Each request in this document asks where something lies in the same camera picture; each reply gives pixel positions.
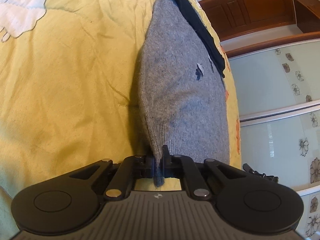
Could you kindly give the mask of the grey knit sweater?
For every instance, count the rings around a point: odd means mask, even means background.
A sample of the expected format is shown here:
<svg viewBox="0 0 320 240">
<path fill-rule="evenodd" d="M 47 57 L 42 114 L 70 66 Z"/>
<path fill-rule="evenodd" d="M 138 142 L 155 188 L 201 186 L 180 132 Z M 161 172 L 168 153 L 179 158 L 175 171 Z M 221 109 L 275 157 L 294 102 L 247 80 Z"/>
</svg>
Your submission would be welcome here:
<svg viewBox="0 0 320 240">
<path fill-rule="evenodd" d="M 156 0 L 140 58 L 142 122 L 164 183 L 163 146 L 195 162 L 229 162 L 225 61 L 188 0 Z"/>
</svg>

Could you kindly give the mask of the glass sliding wardrobe door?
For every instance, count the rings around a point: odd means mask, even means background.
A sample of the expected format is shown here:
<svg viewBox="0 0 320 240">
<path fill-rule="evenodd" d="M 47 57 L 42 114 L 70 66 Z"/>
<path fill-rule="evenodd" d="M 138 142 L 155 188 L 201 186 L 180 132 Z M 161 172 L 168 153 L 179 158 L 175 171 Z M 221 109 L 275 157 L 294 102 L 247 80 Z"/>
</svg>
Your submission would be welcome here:
<svg viewBox="0 0 320 240">
<path fill-rule="evenodd" d="M 230 65 L 242 163 L 295 190 L 304 203 L 297 232 L 319 239 L 319 40 L 236 56 Z"/>
</svg>

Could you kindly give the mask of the yellow flowered bed quilt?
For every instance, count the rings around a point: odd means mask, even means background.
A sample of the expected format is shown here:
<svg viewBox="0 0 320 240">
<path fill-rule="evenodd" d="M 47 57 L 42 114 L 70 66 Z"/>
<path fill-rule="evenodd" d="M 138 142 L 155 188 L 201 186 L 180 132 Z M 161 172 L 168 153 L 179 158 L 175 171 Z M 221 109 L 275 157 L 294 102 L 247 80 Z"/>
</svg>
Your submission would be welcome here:
<svg viewBox="0 0 320 240">
<path fill-rule="evenodd" d="M 144 152 L 137 57 L 155 0 L 1 0 L 1 239 L 25 187 Z"/>
</svg>

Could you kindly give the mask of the brown wooden cabinet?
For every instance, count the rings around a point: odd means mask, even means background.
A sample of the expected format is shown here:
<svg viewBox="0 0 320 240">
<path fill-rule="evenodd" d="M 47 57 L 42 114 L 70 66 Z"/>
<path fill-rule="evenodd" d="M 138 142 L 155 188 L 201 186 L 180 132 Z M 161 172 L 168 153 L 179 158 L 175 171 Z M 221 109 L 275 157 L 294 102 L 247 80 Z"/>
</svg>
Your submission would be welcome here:
<svg viewBox="0 0 320 240">
<path fill-rule="evenodd" d="M 319 0 L 293 0 L 297 27 L 303 33 L 317 32 L 320 29 Z"/>
</svg>

